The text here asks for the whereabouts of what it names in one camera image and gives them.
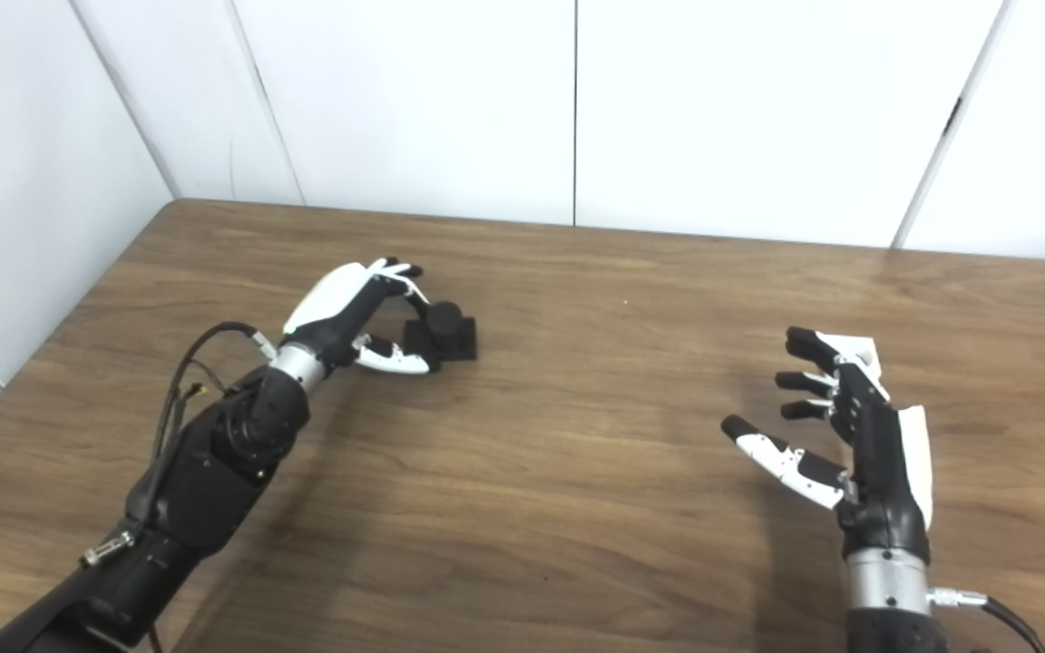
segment wooden table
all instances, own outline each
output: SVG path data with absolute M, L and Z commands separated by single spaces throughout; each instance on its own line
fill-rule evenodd
M 1045 636 L 1045 263 L 199 202 L 165 208 L 0 395 L 0 625 L 120 516 L 195 334 L 275 335 L 322 274 L 386 255 L 477 316 L 480 360 L 333 376 L 163 616 L 176 650 L 844 650 L 833 519 L 719 429 L 741 413 L 844 453 L 776 416 L 789 324 L 878 340 L 896 401 L 929 410 L 933 581 Z M 232 377 L 254 353 L 203 358 Z M 1024 650 L 990 616 L 943 621 L 954 653 Z

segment black cylinder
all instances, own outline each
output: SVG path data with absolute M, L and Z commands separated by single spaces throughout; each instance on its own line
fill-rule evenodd
M 462 342 L 462 309 L 454 302 L 438 302 L 426 312 L 429 339 L 441 351 L 457 352 L 465 347 Z

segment electrical wire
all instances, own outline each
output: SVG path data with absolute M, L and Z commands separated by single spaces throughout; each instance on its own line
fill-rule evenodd
M 986 603 L 982 604 L 982 610 L 1019 633 L 1019 636 L 1023 637 L 1031 646 L 1035 653 L 1045 653 L 1045 646 L 1042 646 L 1042 642 L 1038 639 L 1038 633 L 1035 632 L 1035 629 L 1029 628 L 1029 624 L 1017 615 L 1011 608 L 1005 607 L 1005 605 L 996 601 L 992 596 L 988 596 Z
M 220 377 L 216 376 L 216 372 L 212 372 L 212 368 L 204 365 L 203 360 L 191 359 L 190 365 L 195 365 L 196 368 L 203 369 L 204 375 L 208 376 L 209 381 L 212 381 L 212 388 L 219 390 L 220 394 L 227 392 L 224 382 L 220 381 Z
M 225 392 L 225 387 L 220 382 L 219 376 L 216 376 L 216 373 L 212 372 L 212 369 L 208 368 L 207 365 L 192 358 L 200 351 L 200 348 L 204 347 L 204 343 L 212 339 L 212 335 L 225 331 L 239 331 L 245 334 L 245 337 L 257 339 L 257 329 L 254 326 L 249 326 L 249 324 L 245 324 L 243 322 L 220 322 L 201 333 L 200 337 L 191 343 L 191 347 L 188 347 L 187 352 L 180 359 L 175 373 L 171 375 L 167 396 L 163 397 L 163 409 L 156 425 L 156 437 L 153 441 L 153 480 L 150 480 L 150 484 L 148 485 L 146 504 L 140 516 L 140 528 L 145 526 L 150 516 L 153 516 L 156 500 L 159 498 L 159 491 L 161 491 L 163 474 L 165 474 L 167 468 L 170 466 L 171 459 L 176 454 L 176 447 L 180 442 L 180 427 L 183 425 L 183 413 L 187 409 L 188 400 L 203 393 L 204 390 L 203 384 L 192 383 L 187 392 L 180 392 L 180 381 L 183 380 L 183 373 L 185 373 L 189 365 L 195 365 L 195 367 L 203 369 L 204 374 L 212 381 L 212 386 L 215 386 L 222 394 Z M 163 645 L 155 622 L 153 622 L 153 625 L 147 630 L 147 642 L 150 649 L 153 649 L 153 653 L 163 653 Z
M 147 491 L 147 499 L 144 504 L 144 509 L 142 509 L 142 515 L 138 516 L 141 524 L 146 524 L 153 515 L 153 509 L 158 499 L 159 491 L 163 483 L 163 472 L 166 471 L 170 456 L 161 456 L 163 451 L 163 439 L 167 437 L 167 426 L 168 419 L 173 413 L 173 407 L 177 403 L 179 393 L 180 393 L 180 381 L 183 380 L 183 373 L 185 373 L 188 365 L 194 359 L 196 352 L 200 351 L 200 347 L 204 347 L 204 343 L 207 343 L 212 339 L 212 335 L 217 333 L 224 333 L 227 331 L 239 331 L 245 334 L 246 339 L 253 339 L 257 335 L 257 329 L 251 324 L 245 324 L 243 322 L 220 322 L 216 326 L 209 327 L 207 331 L 200 334 L 200 337 L 195 339 L 195 342 L 191 343 L 188 350 L 183 353 L 183 357 L 177 365 L 175 373 L 171 375 L 171 381 L 167 386 L 167 395 L 163 397 L 163 406 L 161 409 L 161 417 L 156 425 L 156 438 L 153 442 L 153 457 L 154 457 L 154 469 L 153 469 L 153 480 L 150 480 L 150 485 Z

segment cable connector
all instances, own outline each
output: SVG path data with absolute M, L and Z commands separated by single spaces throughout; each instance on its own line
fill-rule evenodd
M 930 587 L 926 596 L 930 603 L 942 608 L 982 608 L 988 600 L 985 594 L 953 587 Z
M 136 538 L 130 531 L 123 531 L 123 533 L 117 534 L 116 537 L 104 541 L 103 544 L 98 546 L 91 546 L 87 551 L 84 551 L 82 557 L 79 557 L 79 562 L 83 563 L 84 567 L 94 567 L 103 561 L 104 558 L 112 557 L 112 554 L 117 553 L 121 549 L 127 549 L 136 544 Z
M 277 348 L 273 346 L 273 343 L 269 339 L 265 339 L 264 334 L 260 331 L 256 331 L 252 335 L 253 342 L 257 343 L 257 348 L 260 348 L 260 353 L 264 354 L 264 357 L 269 360 L 276 360 L 278 356 Z

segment robotic hand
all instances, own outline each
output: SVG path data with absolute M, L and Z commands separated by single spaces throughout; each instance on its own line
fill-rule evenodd
M 439 371 L 440 360 L 472 358 L 472 319 L 447 302 L 432 306 L 414 282 L 420 274 L 395 258 L 338 267 L 293 311 L 279 351 L 248 324 L 204 332 L 171 379 L 155 458 L 129 493 L 119 524 L 69 578 L 0 629 L 0 653 L 115 653 L 148 635 L 158 649 L 157 616 L 200 561 L 228 544 L 269 487 L 308 421 L 308 394 L 320 381 L 353 363 L 422 375 Z M 362 331 L 394 297 L 405 298 L 421 319 L 407 324 L 407 333 L 440 335 L 441 346 L 419 342 L 416 351 L 403 351 Z M 194 394 L 180 392 L 183 372 L 223 331 L 254 340 L 270 363 L 182 425 L 183 404 Z
M 895 410 L 882 386 L 874 340 L 789 327 L 787 351 L 820 373 L 780 372 L 781 389 L 817 398 L 781 405 L 786 419 L 820 418 L 854 451 L 854 471 L 760 433 L 732 415 L 721 429 L 786 487 L 833 510 L 850 575 L 850 653 L 946 653 L 931 605 L 982 608 L 1011 625 L 1037 652 L 1038 635 L 995 599 L 928 587 L 933 474 L 925 410 Z

